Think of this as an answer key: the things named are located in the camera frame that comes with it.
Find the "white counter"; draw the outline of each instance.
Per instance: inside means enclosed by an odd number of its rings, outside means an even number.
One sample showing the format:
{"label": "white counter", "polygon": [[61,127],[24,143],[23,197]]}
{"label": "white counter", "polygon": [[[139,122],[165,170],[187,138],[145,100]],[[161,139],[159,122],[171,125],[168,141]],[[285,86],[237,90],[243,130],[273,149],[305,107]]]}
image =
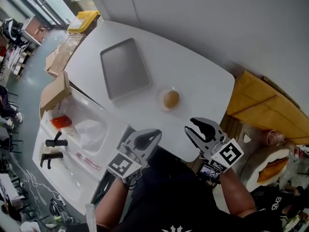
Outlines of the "white counter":
{"label": "white counter", "polygon": [[[135,39],[152,86],[112,102],[104,82],[100,53],[128,38]],[[220,123],[235,81],[218,65],[179,44],[111,21],[103,21],[86,37],[69,60],[66,72],[70,81],[86,95],[134,129],[162,130],[159,145],[184,161],[194,161],[199,154],[186,137],[184,126],[194,128],[190,122],[192,117]],[[156,96],[164,86],[181,92],[181,105],[175,111],[160,109]]]}

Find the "gray tray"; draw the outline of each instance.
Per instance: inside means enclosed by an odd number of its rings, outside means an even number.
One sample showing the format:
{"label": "gray tray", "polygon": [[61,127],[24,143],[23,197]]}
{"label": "gray tray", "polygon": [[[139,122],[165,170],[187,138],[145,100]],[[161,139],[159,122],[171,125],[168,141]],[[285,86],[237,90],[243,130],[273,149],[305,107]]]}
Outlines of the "gray tray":
{"label": "gray tray", "polygon": [[110,100],[144,89],[151,84],[133,38],[103,50],[100,55]]}

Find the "cardboard box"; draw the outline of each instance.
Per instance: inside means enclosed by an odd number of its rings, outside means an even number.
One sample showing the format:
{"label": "cardboard box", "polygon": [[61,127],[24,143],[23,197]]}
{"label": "cardboard box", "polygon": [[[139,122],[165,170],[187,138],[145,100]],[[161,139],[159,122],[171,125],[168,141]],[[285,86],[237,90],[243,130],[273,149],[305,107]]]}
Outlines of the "cardboard box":
{"label": "cardboard box", "polygon": [[52,110],[59,102],[71,94],[71,87],[66,72],[62,72],[41,94],[40,119],[45,111]]}
{"label": "cardboard box", "polygon": [[260,130],[276,130],[295,145],[309,144],[309,118],[248,71],[236,79],[227,114]]}
{"label": "cardboard box", "polygon": [[19,71],[20,68],[21,68],[21,64],[20,64],[20,63],[16,64],[15,70],[16,70],[16,71]]}
{"label": "cardboard box", "polygon": [[46,58],[45,71],[53,77],[57,77],[62,73],[72,54],[84,38],[84,34],[70,34],[64,43],[61,43],[48,55]]}
{"label": "cardboard box", "polygon": [[14,75],[18,75],[18,73],[19,73],[19,70],[13,70]]}

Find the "cable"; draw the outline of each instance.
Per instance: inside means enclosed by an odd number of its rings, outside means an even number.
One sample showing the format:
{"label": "cable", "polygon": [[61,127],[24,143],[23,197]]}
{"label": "cable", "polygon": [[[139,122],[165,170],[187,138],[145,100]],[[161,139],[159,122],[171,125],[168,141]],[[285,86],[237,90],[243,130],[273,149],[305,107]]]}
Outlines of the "cable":
{"label": "cable", "polygon": [[137,186],[137,181],[141,178],[141,175],[142,174],[138,174],[137,176],[134,176],[134,177],[136,177],[136,179],[135,179],[135,182],[134,182],[133,185],[129,185],[129,184],[124,183],[125,188],[128,189],[128,190],[134,190]]}
{"label": "cable", "polygon": [[[41,210],[40,210],[40,208],[39,208],[39,205],[38,205],[38,203],[37,203],[37,200],[40,198],[41,202],[42,202],[44,205],[47,205],[47,203],[46,203],[46,201],[43,199],[43,197],[41,196],[41,194],[40,194],[40,192],[39,192],[40,187],[41,187],[41,186],[45,187],[48,191],[50,191],[50,192],[53,194],[53,196],[54,196],[54,198],[55,198],[56,200],[61,201],[59,198],[57,198],[57,197],[59,196],[59,193],[56,192],[56,191],[52,191],[52,190],[51,190],[49,187],[47,187],[45,184],[39,184],[39,183],[37,182],[37,180],[36,180],[36,177],[35,177],[32,173],[30,173],[28,170],[27,170],[27,172],[25,172],[25,171],[21,168],[21,166],[19,166],[19,164],[18,164],[16,158],[14,157],[14,155],[11,154],[11,157],[12,157],[14,163],[16,164],[16,166],[19,167],[20,170],[21,170],[21,171],[23,172],[23,174],[24,174],[24,178],[22,178],[21,181],[26,182],[26,183],[29,183],[29,190],[31,191],[31,193],[32,193],[32,195],[33,195],[34,201],[35,201],[35,203],[36,203],[36,205],[37,205],[37,207],[38,207],[38,210],[40,211],[40,214],[41,214],[40,217],[42,218],[42,212],[41,212]],[[33,191],[31,190],[31,185],[32,185],[34,188],[36,188],[39,197],[37,197],[37,196],[34,195]]]}

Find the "gray floor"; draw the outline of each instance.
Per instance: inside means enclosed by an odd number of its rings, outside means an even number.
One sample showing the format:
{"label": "gray floor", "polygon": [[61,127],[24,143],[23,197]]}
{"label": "gray floor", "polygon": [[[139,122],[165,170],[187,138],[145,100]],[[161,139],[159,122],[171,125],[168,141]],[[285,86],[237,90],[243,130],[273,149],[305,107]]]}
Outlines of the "gray floor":
{"label": "gray floor", "polygon": [[[17,105],[19,106],[19,111],[23,115],[23,123],[17,128],[19,132],[19,138],[24,140],[22,144],[18,147],[22,154],[14,154],[19,165],[24,171],[29,171],[35,177],[38,183],[43,183],[47,185],[51,190],[54,188],[45,179],[39,169],[32,161],[32,152],[36,140],[36,136],[39,129],[39,105],[41,92],[46,85],[48,85],[52,80],[49,74],[44,71],[45,68],[45,58],[58,46],[60,42],[65,41],[68,34],[66,31],[53,30],[45,37],[43,44],[37,48],[33,56],[31,56],[25,66],[23,75],[19,80],[16,80],[14,75],[11,74],[10,79],[7,84],[9,92],[17,94],[19,97],[17,99]],[[14,96],[9,96],[9,100],[14,100]],[[17,173],[18,177],[23,177],[23,172],[9,160],[13,165],[13,170]],[[49,202],[53,198],[52,193],[46,190],[45,187],[40,187],[39,191],[41,196],[47,202],[44,205],[40,199],[37,200],[38,206],[35,204],[35,200],[29,191],[29,183],[26,183],[26,190],[29,193],[29,203],[39,212],[42,212],[42,216],[49,215]],[[37,190],[31,187],[35,196],[38,196]],[[84,217],[72,208],[69,204],[66,206],[71,216],[77,217],[84,221]],[[45,220],[46,222],[51,222],[52,218],[49,217]]]}

